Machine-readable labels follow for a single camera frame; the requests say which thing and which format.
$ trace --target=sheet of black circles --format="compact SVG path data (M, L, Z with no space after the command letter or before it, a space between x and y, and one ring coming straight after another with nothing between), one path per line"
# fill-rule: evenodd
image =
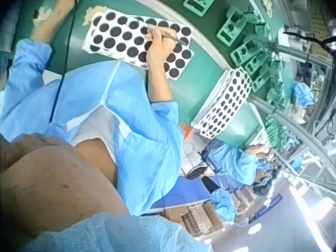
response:
M236 69L228 78L228 86L197 127L201 135L209 139L213 139L228 127L251 92L252 80L241 68Z
M175 29L177 37L186 42L187 46L176 44L164 64L167 77L176 80L194 55L189 50L192 31L187 26L159 18L134 17L109 9L104 14L94 15L88 50L148 69L146 55L152 44L145 37L148 24Z

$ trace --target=white undershirt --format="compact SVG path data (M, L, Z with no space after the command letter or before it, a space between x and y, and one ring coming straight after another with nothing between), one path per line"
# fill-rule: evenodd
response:
M103 106L99 106L85 119L71 144L76 146L85 140L98 138L103 141L112 160L116 163L112 144L114 130L113 114Z

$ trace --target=desk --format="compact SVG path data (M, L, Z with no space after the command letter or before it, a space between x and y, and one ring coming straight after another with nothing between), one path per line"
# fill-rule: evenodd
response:
M25 0L21 8L14 45L20 39L30 37L34 31L32 21L34 11L40 7L44 7L45 10L48 10L49 8L53 9L54 5L54 0ZM83 40L89 28L89 26L82 26L86 10L89 7L95 7L97 5L113 8L131 15L161 17L151 9L135 2L134 0L95 0L94 2L90 0L81 0L76 13L76 20L70 41L68 71L95 62L111 60L111 58L101 55L90 55L81 50ZM226 6L226 9L221 9L223 14L225 14L229 7L228 4L226 4ZM65 48L70 26L70 18L71 17L68 16L63 25L59 28L51 44L54 49L54 53L47 69L59 74L62 73L65 62ZM221 16L221 19L217 20L217 26L219 27L222 25L224 21L225 17ZM190 48L195 52L195 56L191 60L189 66L184 70L178 81L170 80L174 100L179 105L180 121L185 124L190 124L224 72L224 70L219 67L211 56L209 56L208 53L195 41L192 41ZM220 52L223 53L224 57L229 53L228 50L220 50ZM7 55L2 54L2 56L13 58L14 53ZM143 69L136 69L145 76L145 71ZM230 126L220 136L218 136L218 138L234 146L240 146L249 139L257 128L258 121L253 115L250 107L246 104L240 109Z

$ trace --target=blue work uniform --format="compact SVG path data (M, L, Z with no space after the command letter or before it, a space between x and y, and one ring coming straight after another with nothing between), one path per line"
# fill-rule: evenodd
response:
M256 178L258 158L221 140L213 139L210 142L205 160L217 174L227 173L242 184L252 185Z
M103 106L114 116L112 134L117 190L132 215L145 213L174 186L181 169L183 134L176 102L150 103L139 72L120 61L104 61L66 74L49 123L59 80L44 85L48 44L18 43L5 89L0 133L9 141L26 133L69 143L84 120Z
M225 224L232 225L237 217L237 209L231 195L222 188L211 193L215 212L224 219Z
M314 105L314 95L310 88L303 82L295 81L295 86L293 87L292 93L293 104L298 104L298 106L303 109L307 109L307 106Z

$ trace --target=stack of sticker sheets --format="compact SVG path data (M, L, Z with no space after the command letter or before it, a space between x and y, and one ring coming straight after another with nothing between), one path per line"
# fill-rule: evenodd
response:
M186 46L176 44L164 63L166 76L177 80L194 56L189 49L192 30L190 27L154 17L131 16L113 9L96 13L85 37L82 49L90 54L101 54L148 69L147 51L152 42L145 36L148 24L169 27L177 33Z
M228 127L251 92L252 80L242 68L224 72L191 125L213 139Z

